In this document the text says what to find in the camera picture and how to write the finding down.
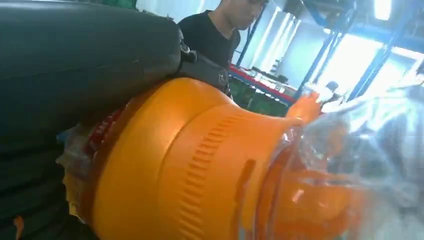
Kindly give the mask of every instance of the transparent plastic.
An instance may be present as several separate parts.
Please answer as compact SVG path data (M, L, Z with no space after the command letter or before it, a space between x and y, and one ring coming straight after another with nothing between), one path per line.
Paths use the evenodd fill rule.
M423 87L358 99L289 135L266 239L424 239Z

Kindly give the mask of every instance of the bright light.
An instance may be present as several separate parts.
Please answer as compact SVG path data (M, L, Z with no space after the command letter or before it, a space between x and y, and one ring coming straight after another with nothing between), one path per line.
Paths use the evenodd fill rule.
M374 14L376 19L389 20L392 13L392 0L374 0Z

